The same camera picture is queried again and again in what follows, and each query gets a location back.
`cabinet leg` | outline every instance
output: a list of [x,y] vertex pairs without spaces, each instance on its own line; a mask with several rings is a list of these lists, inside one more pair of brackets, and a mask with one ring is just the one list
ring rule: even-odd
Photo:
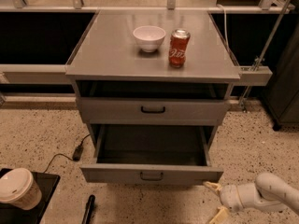
[[1,106],[2,104],[4,104],[5,101],[6,101],[5,96],[0,92],[0,106]]
[[281,129],[281,125],[279,125],[279,124],[277,124],[276,122],[275,122],[275,124],[273,125],[273,127],[272,127],[272,129],[274,130],[274,131],[279,131],[280,129]]

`paper cup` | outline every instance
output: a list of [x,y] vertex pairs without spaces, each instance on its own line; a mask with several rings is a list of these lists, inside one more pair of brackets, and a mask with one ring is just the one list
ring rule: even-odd
[[41,197],[32,173],[25,168],[14,169],[0,178],[0,203],[30,210],[39,204]]

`white cable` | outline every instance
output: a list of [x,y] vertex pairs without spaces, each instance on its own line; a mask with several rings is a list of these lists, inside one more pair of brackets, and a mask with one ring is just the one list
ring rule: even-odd
[[227,49],[230,48],[229,47],[229,44],[228,44],[228,37],[227,37],[227,20],[226,20],[226,10],[224,8],[223,5],[220,5],[220,4],[217,4],[218,7],[220,7],[223,12],[224,12],[224,35],[225,35],[225,42],[226,42],[226,46],[227,46]]

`cable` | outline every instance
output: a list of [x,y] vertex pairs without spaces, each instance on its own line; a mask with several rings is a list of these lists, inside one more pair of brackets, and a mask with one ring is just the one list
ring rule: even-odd
[[226,47],[228,49],[230,47],[229,47],[229,44],[228,44],[228,37],[227,37],[227,20],[226,20],[227,16],[226,16],[226,10],[225,10],[225,8],[224,8],[223,5],[217,4],[217,6],[220,7],[223,10],[223,12],[224,12],[224,35],[225,35]]
[[63,154],[63,153],[56,153],[56,154],[53,156],[53,158],[50,160],[50,162],[49,162],[47,168],[45,169],[45,171],[43,172],[43,174],[45,174],[45,173],[48,171],[48,169],[49,169],[49,167],[50,167],[50,164],[51,164],[51,163],[53,162],[53,160],[54,160],[57,156],[59,156],[59,155],[66,157],[66,158],[69,159],[70,161],[73,161],[71,158],[67,157],[67,156],[66,156],[65,154]]
[[73,154],[73,157],[72,157],[72,158],[67,157],[67,156],[66,156],[65,154],[63,154],[63,153],[57,153],[57,154],[55,154],[55,155],[53,156],[53,158],[50,160],[50,162],[49,162],[47,168],[45,169],[45,171],[43,172],[43,174],[46,173],[46,172],[48,171],[50,165],[52,164],[52,162],[54,161],[54,159],[55,159],[57,156],[64,156],[65,158],[69,159],[70,161],[79,161],[80,158],[81,158],[81,154],[82,154],[82,152],[83,152],[83,142],[84,142],[84,140],[85,140],[88,136],[90,136],[90,134],[87,134],[84,138],[82,138],[80,144],[75,148],[75,151],[74,151],[74,154]]

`drawer handle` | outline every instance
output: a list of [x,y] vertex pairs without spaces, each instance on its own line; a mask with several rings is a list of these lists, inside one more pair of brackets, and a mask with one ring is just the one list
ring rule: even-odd
[[144,106],[141,106],[141,112],[146,114],[163,114],[165,110],[165,106],[163,106],[162,110],[146,110]]
[[143,176],[143,173],[141,172],[140,173],[140,178],[141,180],[143,181],[154,181],[154,182],[158,182],[158,181],[162,181],[163,180],[163,177],[164,177],[164,174],[163,173],[160,173],[160,176],[159,177],[156,177],[156,178],[146,178]]

